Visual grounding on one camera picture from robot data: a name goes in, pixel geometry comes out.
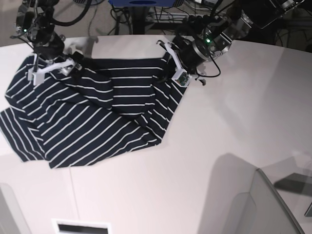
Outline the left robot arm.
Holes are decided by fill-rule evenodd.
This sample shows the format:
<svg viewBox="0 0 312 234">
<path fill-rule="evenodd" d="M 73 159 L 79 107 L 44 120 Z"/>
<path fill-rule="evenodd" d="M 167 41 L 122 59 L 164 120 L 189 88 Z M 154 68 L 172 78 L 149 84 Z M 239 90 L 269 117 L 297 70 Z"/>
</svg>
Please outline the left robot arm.
<svg viewBox="0 0 312 234">
<path fill-rule="evenodd" d="M 175 37 L 158 44 L 169 55 L 160 83 L 173 81 L 186 87 L 191 79 L 206 84 L 207 75 L 199 73 L 199 66 L 229 51 L 234 40 L 254 39 L 256 33 L 266 31 L 277 40 L 282 30 L 311 29 L 311 18 L 293 18 L 287 14 L 310 0 L 233 0 L 218 10 L 217 1 L 208 15 L 188 17 L 175 29 Z"/>
</svg>

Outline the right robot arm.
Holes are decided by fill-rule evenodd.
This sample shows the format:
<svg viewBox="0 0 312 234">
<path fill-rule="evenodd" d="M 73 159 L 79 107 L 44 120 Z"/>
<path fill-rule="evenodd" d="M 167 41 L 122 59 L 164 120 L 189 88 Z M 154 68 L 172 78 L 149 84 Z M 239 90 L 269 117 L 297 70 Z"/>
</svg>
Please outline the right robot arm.
<svg viewBox="0 0 312 234">
<path fill-rule="evenodd" d="M 65 36 L 58 35 L 55 26 L 69 27 L 78 23 L 88 12 L 91 3 L 88 0 L 81 14 L 68 22 L 54 19 L 57 0 L 24 0 L 19 6 L 15 23 L 16 35 L 10 38 L 32 44 L 34 64 L 28 70 L 27 79 L 35 86 L 44 83 L 45 75 L 54 70 L 68 76 L 75 70 L 82 69 L 83 54 L 79 51 L 65 54 Z"/>
</svg>

